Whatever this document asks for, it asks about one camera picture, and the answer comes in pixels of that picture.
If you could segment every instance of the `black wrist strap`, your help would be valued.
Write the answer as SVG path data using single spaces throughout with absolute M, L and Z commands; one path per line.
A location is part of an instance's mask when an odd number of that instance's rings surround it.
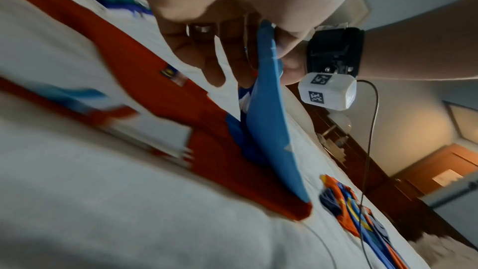
M 307 73 L 357 77 L 365 31 L 356 27 L 315 32 L 307 45 Z

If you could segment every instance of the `black cable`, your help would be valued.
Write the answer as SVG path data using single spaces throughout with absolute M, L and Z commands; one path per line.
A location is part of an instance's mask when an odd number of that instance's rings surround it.
M 375 102 L 375 113 L 373 114 L 372 124 L 370 126 L 370 135 L 368 137 L 368 148 L 367 148 L 367 158 L 365 160 L 365 173 L 363 174 L 363 184 L 362 184 L 362 197 L 360 198 L 360 207 L 358 209 L 359 216 L 358 216 L 358 232 L 360 235 L 360 244 L 362 245 L 363 254 L 367 260 L 368 266 L 370 269 L 373 269 L 370 261 L 368 259 L 367 253 L 365 252 L 365 247 L 363 245 L 363 236 L 362 236 L 362 208 L 363 208 L 363 197 L 365 196 L 365 187 L 367 184 L 368 179 L 368 170 L 370 168 L 370 146 L 372 144 L 372 136 L 373 136 L 373 129 L 375 128 L 375 120 L 377 119 L 377 112 L 378 112 L 378 90 L 377 87 L 370 81 L 367 80 L 357 80 L 357 82 L 367 83 L 372 86 L 373 90 L 375 90 L 376 95 L 376 102 Z

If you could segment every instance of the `white sensor device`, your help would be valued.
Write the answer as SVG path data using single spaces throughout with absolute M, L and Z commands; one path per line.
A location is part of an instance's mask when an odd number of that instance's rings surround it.
M 331 110 L 350 107 L 357 94 L 357 80 L 351 75 L 310 73 L 299 82 L 303 102 Z

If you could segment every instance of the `person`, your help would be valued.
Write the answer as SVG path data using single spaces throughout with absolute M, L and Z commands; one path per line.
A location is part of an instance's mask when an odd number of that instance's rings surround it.
M 255 32 L 263 18 L 277 25 L 278 57 L 284 62 L 282 84 L 298 82 L 310 71 L 324 71 L 310 65 L 314 59 L 311 52 L 321 52 L 320 48 L 325 46 L 315 45 L 319 49 L 311 50 L 312 42 L 301 40 L 343 1 L 148 0 L 161 34 L 180 60 L 200 68 L 211 84 L 221 86 L 225 76 L 215 54 L 214 36 L 217 35 L 232 72 L 243 87 L 254 83 Z M 352 69 L 352 74 L 360 78 L 476 78 L 477 17 L 478 0 L 462 0 L 381 28 L 358 31 L 351 41 L 341 41 L 354 49 L 353 54 L 344 55 L 355 64 L 346 66 L 345 72 Z

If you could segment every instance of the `lamp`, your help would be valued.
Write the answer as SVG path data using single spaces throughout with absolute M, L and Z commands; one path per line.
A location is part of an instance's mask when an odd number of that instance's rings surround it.
M 330 127 L 328 130 L 326 130 L 322 136 L 326 136 L 328 133 L 330 133 L 332 130 L 335 128 L 339 128 L 343 133 L 346 135 L 350 132 L 352 129 L 352 122 L 350 122 L 349 117 L 347 115 L 339 113 L 339 112 L 332 112 L 327 115 L 329 117 L 330 121 L 334 123 L 332 127 Z

